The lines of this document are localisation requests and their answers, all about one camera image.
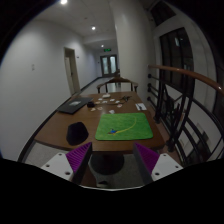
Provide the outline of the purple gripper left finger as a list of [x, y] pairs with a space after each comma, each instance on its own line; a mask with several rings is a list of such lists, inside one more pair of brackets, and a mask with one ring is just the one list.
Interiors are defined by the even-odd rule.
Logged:
[[92, 143], [89, 142], [68, 153], [57, 153], [42, 169], [80, 185], [91, 154]]

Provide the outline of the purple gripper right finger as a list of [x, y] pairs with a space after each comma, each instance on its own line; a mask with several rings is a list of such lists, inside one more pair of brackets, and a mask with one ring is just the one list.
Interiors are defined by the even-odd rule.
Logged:
[[158, 154], [138, 143], [133, 145], [133, 154], [145, 185], [182, 169], [167, 153]]

